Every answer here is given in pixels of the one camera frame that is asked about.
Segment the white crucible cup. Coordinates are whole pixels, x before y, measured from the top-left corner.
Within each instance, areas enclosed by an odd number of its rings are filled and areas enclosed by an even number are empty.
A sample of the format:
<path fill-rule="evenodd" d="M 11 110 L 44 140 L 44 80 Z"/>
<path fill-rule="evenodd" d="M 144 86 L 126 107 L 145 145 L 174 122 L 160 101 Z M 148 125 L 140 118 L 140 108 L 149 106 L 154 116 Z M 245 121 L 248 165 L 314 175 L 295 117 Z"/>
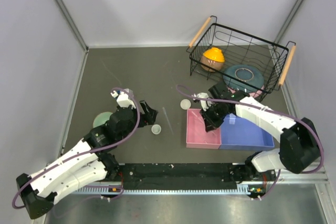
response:
<path fill-rule="evenodd" d="M 159 135 L 161 133 L 161 126 L 158 125 L 158 124 L 155 124 L 151 127 L 151 132 L 154 134 L 154 135 Z"/>

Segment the white crucible lid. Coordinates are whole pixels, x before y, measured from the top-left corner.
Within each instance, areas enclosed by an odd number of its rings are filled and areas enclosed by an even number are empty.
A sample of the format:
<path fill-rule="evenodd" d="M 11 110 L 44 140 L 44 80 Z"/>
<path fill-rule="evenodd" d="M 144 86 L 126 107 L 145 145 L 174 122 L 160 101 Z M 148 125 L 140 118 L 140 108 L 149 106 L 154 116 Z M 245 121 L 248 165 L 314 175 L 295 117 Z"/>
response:
<path fill-rule="evenodd" d="M 188 99 L 183 99 L 183 100 L 180 102 L 180 107 L 181 107 L 183 110 L 188 110 L 188 109 L 191 107 L 191 102 L 190 102 L 190 100 L 188 100 Z"/>

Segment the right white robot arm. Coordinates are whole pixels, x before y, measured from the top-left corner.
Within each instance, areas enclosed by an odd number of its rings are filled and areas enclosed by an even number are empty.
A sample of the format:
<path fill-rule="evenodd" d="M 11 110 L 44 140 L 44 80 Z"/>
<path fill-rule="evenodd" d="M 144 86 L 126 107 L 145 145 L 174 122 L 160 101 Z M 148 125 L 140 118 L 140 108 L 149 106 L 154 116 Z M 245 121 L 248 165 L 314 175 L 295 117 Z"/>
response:
<path fill-rule="evenodd" d="M 314 124 L 308 118 L 299 120 L 271 110 L 244 90 L 231 92 L 223 82 L 212 86 L 208 92 L 195 94 L 194 98 L 201 102 L 206 131 L 219 128 L 227 115 L 234 114 L 260 127 L 279 142 L 278 149 L 261 151 L 247 158 L 245 174 L 252 180 L 274 169 L 300 174 L 322 157 Z"/>

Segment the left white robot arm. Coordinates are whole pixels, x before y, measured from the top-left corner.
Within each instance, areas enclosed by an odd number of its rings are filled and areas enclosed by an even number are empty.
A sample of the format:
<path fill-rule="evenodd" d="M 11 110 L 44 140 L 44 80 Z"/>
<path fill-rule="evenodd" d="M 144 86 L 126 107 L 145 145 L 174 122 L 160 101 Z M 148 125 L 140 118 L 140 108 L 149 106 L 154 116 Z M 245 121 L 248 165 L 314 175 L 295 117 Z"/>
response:
<path fill-rule="evenodd" d="M 30 219 L 43 216 L 64 197 L 90 183 L 117 178 L 119 163 L 110 151 L 134 129 L 156 121 L 157 110 L 145 101 L 140 101 L 140 106 L 142 112 L 130 105 L 98 114 L 93 128 L 71 150 L 44 169 L 17 177 L 20 198 Z"/>

